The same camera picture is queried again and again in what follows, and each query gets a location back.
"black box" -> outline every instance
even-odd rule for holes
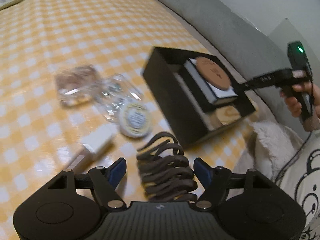
[[[184,67],[183,64],[188,58],[199,56],[207,57],[215,62],[218,60],[216,56],[200,52],[155,47],[143,71],[144,79],[168,120],[173,133],[184,148],[225,131],[242,118],[255,112],[255,108],[249,98],[244,92],[238,92],[237,88],[239,84],[219,61],[219,65],[229,76],[232,87],[237,91],[238,97],[233,101],[233,106],[238,110],[242,118],[237,122],[216,130],[208,130],[174,75],[174,73],[178,73]]]

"brown round disc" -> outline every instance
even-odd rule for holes
[[[228,90],[231,81],[225,71],[206,57],[196,57],[196,68],[211,85],[221,90]]]

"transparent plastic packaging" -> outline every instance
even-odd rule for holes
[[[92,65],[61,71],[56,75],[55,81],[58,99],[65,106],[88,102],[101,92],[101,78]]]
[[[95,106],[109,121],[117,122],[119,111],[127,102],[142,100],[142,94],[123,75],[101,80],[101,91],[94,96]]]

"wall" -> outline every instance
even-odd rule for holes
[[[267,36],[288,18],[320,60],[320,0],[221,1]]]

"hand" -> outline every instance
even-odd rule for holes
[[[302,84],[297,84],[292,86],[293,90],[296,92],[308,92],[311,95],[312,85],[311,82],[305,82]],[[302,105],[298,103],[298,100],[295,97],[286,97],[284,92],[280,92],[280,96],[282,98],[285,98],[285,103],[288,106],[288,109],[290,110],[293,117],[299,117],[301,114],[301,108]],[[313,84],[313,96],[315,98],[314,106],[315,111],[320,118],[320,88]]]

